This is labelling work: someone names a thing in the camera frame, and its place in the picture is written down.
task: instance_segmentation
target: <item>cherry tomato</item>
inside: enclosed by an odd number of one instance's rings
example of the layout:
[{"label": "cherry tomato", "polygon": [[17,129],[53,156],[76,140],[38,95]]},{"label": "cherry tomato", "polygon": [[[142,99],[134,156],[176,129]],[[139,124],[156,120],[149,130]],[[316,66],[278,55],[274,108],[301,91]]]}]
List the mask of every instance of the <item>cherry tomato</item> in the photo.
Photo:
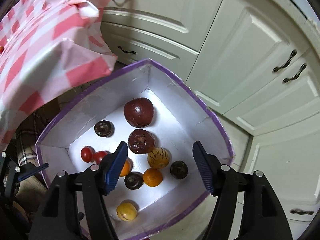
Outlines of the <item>cherry tomato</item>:
[{"label": "cherry tomato", "polygon": [[81,158],[84,162],[89,163],[92,161],[93,151],[90,147],[83,147],[81,150]]},{"label": "cherry tomato", "polygon": [[97,164],[100,164],[103,157],[106,156],[107,154],[108,154],[108,152],[106,152],[106,151],[99,151],[99,152],[96,152],[96,154],[93,156],[93,158]]}]

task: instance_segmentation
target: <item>cardboard box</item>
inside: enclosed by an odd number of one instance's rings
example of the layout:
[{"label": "cardboard box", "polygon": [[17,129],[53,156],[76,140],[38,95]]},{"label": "cardboard box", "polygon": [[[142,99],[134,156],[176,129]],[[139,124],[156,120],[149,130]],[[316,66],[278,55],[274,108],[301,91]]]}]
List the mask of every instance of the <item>cardboard box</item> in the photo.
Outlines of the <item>cardboard box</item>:
[{"label": "cardboard box", "polygon": [[[114,152],[120,141],[127,141],[135,129],[124,118],[124,104],[133,98],[146,97],[154,105],[153,122],[144,129],[156,137],[156,147],[170,152],[170,163],[161,169],[164,180],[157,187],[144,184],[129,190],[124,178],[119,178],[116,189],[105,196],[109,215],[116,220],[119,239],[144,239],[174,225],[189,214],[208,195],[192,156],[192,144],[199,140],[209,154],[216,155],[223,164],[232,162],[234,152],[228,135],[217,116],[210,111],[170,70],[145,59],[126,66],[96,82],[79,94],[46,127],[36,143],[39,164],[48,162],[43,172],[49,186],[57,172],[69,174],[84,171],[92,163],[85,163],[81,149],[89,145],[95,151]],[[95,134],[94,125],[101,120],[111,121],[114,134],[102,138]],[[149,168],[147,155],[129,150],[132,171],[143,173]],[[188,165],[185,179],[174,179],[170,165],[182,160]],[[130,222],[120,221],[116,207],[130,200],[138,208],[138,216]],[[81,201],[79,212],[84,212]],[[81,225],[87,230],[85,219]]]}]

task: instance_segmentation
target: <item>cabinet door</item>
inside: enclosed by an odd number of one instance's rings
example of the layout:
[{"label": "cabinet door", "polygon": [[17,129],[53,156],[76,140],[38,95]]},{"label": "cabinet door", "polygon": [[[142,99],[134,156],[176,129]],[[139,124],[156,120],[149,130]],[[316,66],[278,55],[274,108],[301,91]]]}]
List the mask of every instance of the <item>cabinet door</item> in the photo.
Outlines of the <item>cabinet door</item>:
[{"label": "cabinet door", "polygon": [[276,78],[308,48],[307,40],[271,0],[223,0],[187,84],[224,114]]},{"label": "cabinet door", "polygon": [[[299,77],[294,77],[301,67]],[[289,126],[320,112],[320,62],[310,49],[257,93],[224,115],[252,135]]]},{"label": "cabinet door", "polygon": [[222,0],[111,0],[103,21],[132,26],[199,51]]},{"label": "cabinet door", "polygon": [[101,23],[101,33],[118,60],[131,64],[151,58],[186,81],[198,52],[153,33],[112,23]]},{"label": "cabinet door", "polygon": [[319,124],[320,113],[255,136],[243,168],[245,173],[265,174],[288,219],[311,221],[320,207]]}]

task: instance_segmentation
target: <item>plastic bag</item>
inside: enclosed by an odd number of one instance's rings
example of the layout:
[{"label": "plastic bag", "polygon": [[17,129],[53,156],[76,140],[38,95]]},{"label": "plastic bag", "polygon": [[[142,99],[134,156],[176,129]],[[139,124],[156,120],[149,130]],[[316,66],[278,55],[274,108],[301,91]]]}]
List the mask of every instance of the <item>plastic bag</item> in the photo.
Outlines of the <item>plastic bag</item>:
[{"label": "plastic bag", "polygon": [[100,24],[109,0],[20,0],[0,22],[0,150],[45,103],[108,76],[117,56]]}]

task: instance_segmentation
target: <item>metal handle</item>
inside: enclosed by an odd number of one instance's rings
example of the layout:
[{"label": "metal handle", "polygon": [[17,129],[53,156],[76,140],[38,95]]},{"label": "metal handle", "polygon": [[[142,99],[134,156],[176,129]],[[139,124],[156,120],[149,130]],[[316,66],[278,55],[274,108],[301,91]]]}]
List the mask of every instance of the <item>metal handle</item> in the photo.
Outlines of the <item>metal handle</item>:
[{"label": "metal handle", "polygon": [[306,67],[307,67],[307,64],[302,64],[302,66],[300,67],[300,69],[299,69],[299,71],[298,71],[297,74],[295,74],[292,78],[285,78],[282,82],[283,82],[283,83],[287,83],[287,82],[289,82],[290,80],[295,80],[295,79],[297,79],[297,78],[300,76],[301,72],[302,72]]},{"label": "metal handle", "polygon": [[133,50],[132,51],[126,51],[126,50],[122,49],[121,46],[118,46],[118,48],[121,49],[122,52],[124,52],[124,53],[131,53],[131,54],[137,55],[137,53],[135,51],[133,51]]},{"label": "metal handle", "polygon": [[310,215],[310,216],[312,216],[315,212],[313,210],[304,211],[304,210],[301,210],[301,209],[292,209],[292,210],[290,210],[290,213],[291,214],[298,214],[298,215]]},{"label": "metal handle", "polygon": [[293,59],[293,57],[294,57],[295,55],[297,55],[297,51],[294,49],[294,50],[291,52],[290,57],[289,57],[289,59],[287,60],[287,62],[284,63],[281,67],[275,67],[275,68],[273,69],[273,72],[276,73],[276,72],[278,72],[280,69],[286,68],[287,66],[289,66],[291,60]]}]

